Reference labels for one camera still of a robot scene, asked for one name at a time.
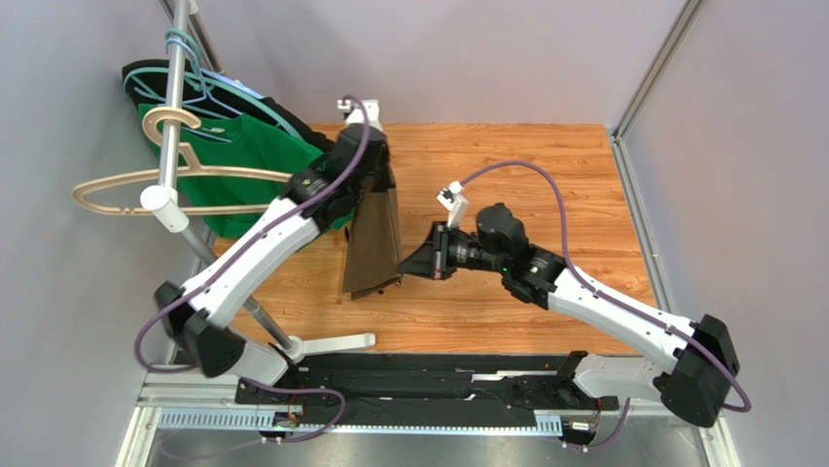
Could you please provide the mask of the brown cloth napkin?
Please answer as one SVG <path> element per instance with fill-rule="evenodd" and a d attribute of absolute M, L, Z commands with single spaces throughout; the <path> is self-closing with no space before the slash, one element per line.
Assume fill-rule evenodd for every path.
<path fill-rule="evenodd" d="M 397 270 L 402 248 L 394 178 L 388 188 L 364 195 L 346 232 L 345 294 L 360 300 L 401 281 L 402 274 Z"/>

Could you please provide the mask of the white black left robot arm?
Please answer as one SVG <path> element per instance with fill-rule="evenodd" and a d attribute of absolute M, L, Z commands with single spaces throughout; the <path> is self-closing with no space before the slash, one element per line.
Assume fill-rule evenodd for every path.
<path fill-rule="evenodd" d="M 373 347 L 373 333 L 303 341 L 276 349 L 230 326 L 243 303 L 291 255 L 314 241 L 388 177 L 389 149 L 376 126 L 354 123 L 332 152 L 293 175 L 258 224 L 230 250 L 182 285 L 155 292 L 158 320 L 204 377 L 232 375 L 273 385 L 309 355 Z"/>

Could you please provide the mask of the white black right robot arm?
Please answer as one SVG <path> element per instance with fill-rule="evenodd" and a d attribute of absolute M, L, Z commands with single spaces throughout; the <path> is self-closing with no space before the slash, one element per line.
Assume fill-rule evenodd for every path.
<path fill-rule="evenodd" d="M 529 242 L 523 223 L 504 204 L 484 208 L 466 233 L 435 222 L 397 270 L 447 280 L 457 269 L 497 272 L 517 300 L 589 324 L 637 351 L 635 357 L 578 358 L 568 378 L 592 398 L 658 401 L 696 426 L 711 427 L 739 373 L 727 325 L 665 313 L 605 287 L 559 254 Z"/>

